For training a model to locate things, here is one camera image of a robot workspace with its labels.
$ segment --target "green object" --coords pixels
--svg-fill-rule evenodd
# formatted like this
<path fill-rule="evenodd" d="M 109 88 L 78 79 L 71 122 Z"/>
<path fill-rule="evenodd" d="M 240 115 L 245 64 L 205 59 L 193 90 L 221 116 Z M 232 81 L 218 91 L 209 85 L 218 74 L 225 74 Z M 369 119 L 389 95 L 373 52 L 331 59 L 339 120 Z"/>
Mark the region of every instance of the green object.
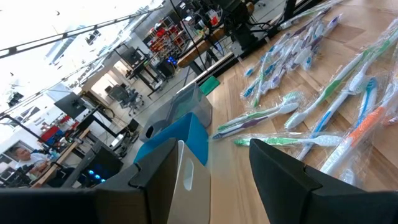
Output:
<path fill-rule="evenodd" d="M 207 96 L 211 91 L 218 87 L 219 84 L 220 81 L 218 81 L 214 76 L 211 76 L 200 86 L 200 90 Z"/>

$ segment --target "computer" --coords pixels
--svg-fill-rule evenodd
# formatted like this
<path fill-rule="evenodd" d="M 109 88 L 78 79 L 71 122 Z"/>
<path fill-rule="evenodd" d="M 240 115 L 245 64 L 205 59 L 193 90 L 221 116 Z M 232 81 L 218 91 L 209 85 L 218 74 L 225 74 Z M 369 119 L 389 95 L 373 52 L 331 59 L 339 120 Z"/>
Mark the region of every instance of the computer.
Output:
<path fill-rule="evenodd" d="M 77 116 L 86 110 L 85 102 L 75 93 L 69 93 L 61 100 L 55 102 L 54 105 L 72 119 L 77 118 Z"/>

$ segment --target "black cable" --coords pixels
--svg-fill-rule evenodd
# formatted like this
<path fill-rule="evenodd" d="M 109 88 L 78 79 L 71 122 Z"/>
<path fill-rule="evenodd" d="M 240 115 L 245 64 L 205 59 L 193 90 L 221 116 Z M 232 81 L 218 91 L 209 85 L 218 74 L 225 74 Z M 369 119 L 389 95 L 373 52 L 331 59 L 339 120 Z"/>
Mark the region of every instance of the black cable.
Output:
<path fill-rule="evenodd" d="M 181 22 L 182 25 L 184 26 L 185 31 L 187 32 L 189 38 L 191 39 L 191 41 L 192 41 L 192 43 L 193 43 L 193 46 L 195 46 L 195 48 L 196 48 L 196 50 L 197 50 L 197 52 L 198 52 L 200 62 L 201 62 L 201 63 L 203 64 L 203 66 L 205 67 L 205 70 L 207 70 L 205 63 L 203 62 L 203 59 L 201 58 L 200 51 L 199 51 L 199 49 L 198 49 L 198 47 L 197 47 L 197 44 L 195 43 L 194 39 L 192 38 L 191 34 L 189 33 L 187 27 L 185 26 L 185 23 L 182 21 L 182 18 L 181 18 L 181 16 L 180 16 L 180 14 L 178 13 L 177 8 L 174 6 L 173 1 L 170 0 L 170 2 L 171 2 L 171 4 L 172 4 L 172 6 L 173 6 L 174 12 L 176 13 L 176 15 L 178 16 L 178 18 L 180 19 L 180 22 Z"/>

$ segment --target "red object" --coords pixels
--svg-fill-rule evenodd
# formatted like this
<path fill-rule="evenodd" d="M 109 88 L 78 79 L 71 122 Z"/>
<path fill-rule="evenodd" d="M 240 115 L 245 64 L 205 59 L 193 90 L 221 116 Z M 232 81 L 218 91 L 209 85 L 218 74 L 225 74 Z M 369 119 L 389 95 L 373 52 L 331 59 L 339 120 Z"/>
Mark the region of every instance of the red object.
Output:
<path fill-rule="evenodd" d="M 69 115 L 64 116 L 61 120 L 60 120 L 60 124 L 63 124 L 64 122 L 68 121 L 70 119 Z"/>
<path fill-rule="evenodd" d="M 59 130 L 57 126 L 52 126 L 50 129 L 46 130 L 41 137 L 44 141 L 48 141 L 54 134 Z"/>
<path fill-rule="evenodd" d="M 211 22 L 211 25 L 217 25 L 217 23 L 218 23 L 217 17 L 213 17 L 210 22 Z"/>

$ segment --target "equipment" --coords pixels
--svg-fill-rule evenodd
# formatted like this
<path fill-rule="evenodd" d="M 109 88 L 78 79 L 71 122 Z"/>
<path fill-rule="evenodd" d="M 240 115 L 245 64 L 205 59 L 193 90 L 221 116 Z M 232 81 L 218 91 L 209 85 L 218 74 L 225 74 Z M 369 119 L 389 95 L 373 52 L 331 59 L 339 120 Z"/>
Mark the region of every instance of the equipment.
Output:
<path fill-rule="evenodd" d="M 75 93 L 69 93 L 69 95 L 55 102 L 54 105 L 60 108 L 72 119 L 75 119 L 84 112 L 84 110 L 86 110 L 85 102 Z"/>
<path fill-rule="evenodd" d="M 249 158 L 271 224 L 398 222 L 396 192 L 365 192 L 258 139 Z"/>
<path fill-rule="evenodd" d="M 169 139 L 93 189 L 0 189 L 2 223 L 167 223 L 177 158 Z"/>

